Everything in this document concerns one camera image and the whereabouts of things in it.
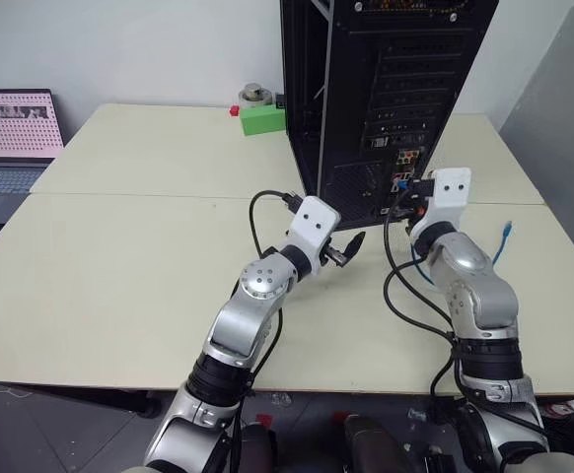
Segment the laptop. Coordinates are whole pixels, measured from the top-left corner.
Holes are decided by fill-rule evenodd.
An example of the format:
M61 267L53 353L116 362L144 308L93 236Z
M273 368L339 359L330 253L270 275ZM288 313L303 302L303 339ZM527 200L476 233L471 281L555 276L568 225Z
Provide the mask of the laptop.
M0 90L0 224L63 147L49 89Z

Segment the white wall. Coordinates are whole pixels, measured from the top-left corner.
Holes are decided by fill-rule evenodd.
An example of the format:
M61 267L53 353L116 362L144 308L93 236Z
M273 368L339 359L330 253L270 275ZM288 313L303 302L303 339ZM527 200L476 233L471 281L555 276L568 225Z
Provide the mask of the white wall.
M572 4L502 0L457 111L500 127ZM102 102L226 105L252 80L282 90L278 0L0 0L0 88L51 88L69 134Z

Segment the green box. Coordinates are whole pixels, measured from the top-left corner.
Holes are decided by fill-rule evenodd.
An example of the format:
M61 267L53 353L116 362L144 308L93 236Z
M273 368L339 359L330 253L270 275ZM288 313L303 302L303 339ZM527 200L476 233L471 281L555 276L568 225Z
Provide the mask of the green box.
M285 129L285 109L276 105L242 108L239 117L246 136Z

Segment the laptop screen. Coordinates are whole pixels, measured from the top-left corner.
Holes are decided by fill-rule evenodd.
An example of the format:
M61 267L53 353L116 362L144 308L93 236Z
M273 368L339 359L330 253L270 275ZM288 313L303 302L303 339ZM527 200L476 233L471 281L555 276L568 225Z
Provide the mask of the laptop screen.
M50 90L0 90L0 165L45 165L62 150Z

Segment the laptop keyboard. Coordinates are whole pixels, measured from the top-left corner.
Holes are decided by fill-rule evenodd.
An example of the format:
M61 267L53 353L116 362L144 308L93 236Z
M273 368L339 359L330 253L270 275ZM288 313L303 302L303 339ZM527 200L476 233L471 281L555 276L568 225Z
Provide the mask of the laptop keyboard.
M43 169L0 169L0 193L26 194Z

